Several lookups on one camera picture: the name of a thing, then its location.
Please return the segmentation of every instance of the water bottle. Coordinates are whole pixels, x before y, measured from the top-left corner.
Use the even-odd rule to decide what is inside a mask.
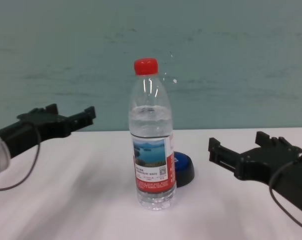
[[[147,209],[168,208],[176,189],[170,102],[154,58],[134,63],[138,76],[130,100],[129,128],[133,140],[138,200]]]

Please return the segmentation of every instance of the wall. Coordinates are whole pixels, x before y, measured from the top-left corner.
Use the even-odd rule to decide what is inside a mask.
[[[302,126],[302,0],[0,0],[0,128],[57,103],[126,130],[150,56],[176,129]]]

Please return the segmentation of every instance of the white table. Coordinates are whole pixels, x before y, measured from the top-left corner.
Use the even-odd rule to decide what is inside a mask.
[[[208,161],[209,137],[244,152],[256,146],[256,131],[175,131],[175,150],[192,158],[196,176],[177,190],[174,206],[157,212],[137,201],[128,132],[46,141],[27,182],[0,192],[0,240],[302,240],[302,228],[276,206],[266,185],[240,181]],[[264,131],[302,147],[302,128]],[[21,179],[34,153],[14,158],[0,187]],[[302,221],[300,210],[279,199]]]

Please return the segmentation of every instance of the water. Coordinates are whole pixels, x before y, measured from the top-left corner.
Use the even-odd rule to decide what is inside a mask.
[[[129,113],[130,132],[143,138],[172,134],[171,111],[164,106],[138,106]]]
[[[138,106],[129,113],[129,126],[133,135],[142,138],[161,138],[173,133],[171,110],[164,106]],[[147,159],[147,150],[140,150],[140,157]],[[176,184],[160,193],[143,192],[137,189],[138,200],[147,209],[161,210],[172,204]]]

